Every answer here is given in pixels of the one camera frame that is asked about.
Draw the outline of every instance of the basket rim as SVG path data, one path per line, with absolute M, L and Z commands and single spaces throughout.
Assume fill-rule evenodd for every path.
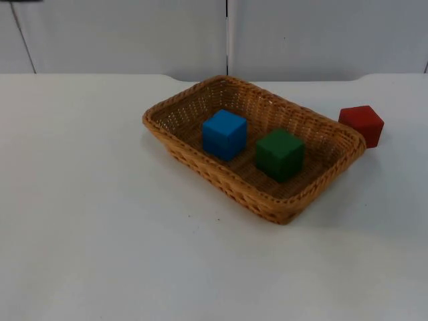
M 152 116 L 164 109 L 168 108 L 168 106 L 175 104 L 177 102 L 180 102 L 181 100 L 184 100 L 185 98 L 189 97 L 191 94 L 199 91 L 200 89 L 204 88 L 205 86 L 208 86 L 209 84 L 212 84 L 214 82 L 218 81 L 228 81 L 231 83 L 234 83 L 235 85 L 250 85 L 254 90 L 258 91 L 258 94 L 262 98 L 269 98 L 272 101 L 272 104 L 284 104 L 286 102 L 288 104 L 288 108 L 298 108 L 299 110 L 303 110 L 305 112 L 311 113 L 311 115 L 314 115 L 316 117 L 323 118 L 332 124 L 335 125 L 335 127 L 340 127 L 344 133 L 346 133 L 349 136 L 352 136 L 354 138 L 354 144 L 352 145 L 352 150 L 348 150 L 343 156 L 341 156 L 334 164 L 332 164 L 326 171 L 324 171 L 319 177 L 314 179 L 310 184 L 308 184 L 304 189 L 302 189 L 299 193 L 291 196 L 291 197 L 285 197 L 285 198 L 277 198 L 273 197 L 270 194 L 267 194 L 263 191 L 260 191 L 256 189 L 253 185 L 245 182 L 239 175 L 235 174 L 232 170 L 228 169 L 227 167 L 221 165 L 217 161 L 205 156 L 202 152 L 198 151 L 197 149 L 193 148 L 183 140 L 179 139 L 175 135 L 171 134 L 164 128 L 162 128 L 157 122 L 155 122 L 152 119 Z M 366 150 L 366 142 L 364 137 L 354 130 L 351 127 L 345 126 L 343 124 L 340 124 L 328 117 L 325 117 L 309 108 L 300 106 L 294 102 L 290 102 L 286 100 L 285 98 L 282 98 L 278 95 L 275 95 L 263 88 L 260 88 L 254 84 L 251 84 L 249 82 L 245 82 L 243 80 L 240 80 L 239 78 L 233 77 L 233 76 L 215 76 L 212 78 L 209 78 L 207 80 L 204 80 L 202 82 L 199 82 L 198 84 L 195 84 L 191 86 L 190 88 L 170 97 L 166 100 L 163 100 L 159 102 L 158 104 L 155 104 L 153 107 L 149 108 L 142 116 L 142 122 L 143 124 L 152 132 L 159 133 L 165 140 L 169 142 L 173 142 L 175 146 L 179 146 L 179 148 L 182 150 L 182 152 L 185 150 L 187 153 L 191 153 L 194 156 L 197 156 L 202 162 L 211 165 L 211 169 L 216 172 L 216 174 L 224 176 L 232 180 L 234 183 L 239 183 L 241 192 L 246 192 L 246 197 L 251 197 L 255 201 L 259 201 L 263 203 L 264 205 L 267 205 L 265 202 L 268 201 L 271 203 L 275 208 L 278 208 L 278 206 L 286 207 L 287 209 L 292 210 L 301 210 L 299 204 L 304 199 L 307 200 L 305 203 L 310 203 L 313 201 L 318 193 L 315 193 L 319 188 L 324 189 L 326 187 L 327 183 L 326 177 L 332 177 L 331 180 L 328 180 L 329 182 L 332 181 L 335 177 L 337 177 L 342 171 L 338 171 L 336 174 L 334 174 L 335 170 L 340 167 L 345 170 L 350 164 L 353 163 L 355 159 L 357 159 L 365 150 Z

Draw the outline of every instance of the wooden block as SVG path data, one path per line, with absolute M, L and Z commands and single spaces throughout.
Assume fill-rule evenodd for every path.
M 226 110 L 220 110 L 202 125 L 205 152 L 230 161 L 247 144 L 247 120 Z
M 343 108 L 339 123 L 352 127 L 364 136 L 367 148 L 376 147 L 381 137 L 384 122 L 370 106 Z
M 277 182 L 284 182 L 302 170 L 304 151 L 302 140 L 283 129 L 275 129 L 257 141 L 256 166 Z

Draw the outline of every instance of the red cube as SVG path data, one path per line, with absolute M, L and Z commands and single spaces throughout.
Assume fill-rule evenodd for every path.
M 370 106 L 343 108 L 339 123 L 352 127 L 364 136 L 367 148 L 376 147 L 383 128 L 383 120 Z

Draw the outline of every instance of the wicker basket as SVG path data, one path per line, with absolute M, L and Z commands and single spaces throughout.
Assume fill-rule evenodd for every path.
M 226 109 L 247 119 L 247 148 L 230 162 L 202 149 L 202 123 Z M 217 76 L 153 106 L 144 125 L 180 162 L 268 221 L 287 224 L 366 149 L 355 130 L 229 76 Z M 304 168 L 277 183 L 255 167 L 255 142 L 284 128 L 306 144 Z

